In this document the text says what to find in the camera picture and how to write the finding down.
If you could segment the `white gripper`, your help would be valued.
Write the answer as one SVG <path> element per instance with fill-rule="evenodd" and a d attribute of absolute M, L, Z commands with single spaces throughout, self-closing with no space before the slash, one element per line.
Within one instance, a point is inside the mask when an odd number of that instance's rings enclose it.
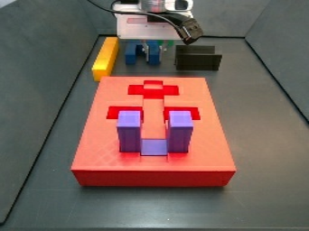
<path fill-rule="evenodd" d="M 147 40 L 163 40 L 160 45 L 160 60 L 167 51 L 168 40 L 178 40 L 179 35 L 174 27 L 152 14 L 167 16 L 174 24 L 174 14 L 193 17 L 193 0 L 120 0 L 112 5 L 112 10 L 126 14 L 115 14 L 118 19 L 118 37 L 128 40 L 142 40 L 142 50 L 146 60 L 150 59 Z"/>

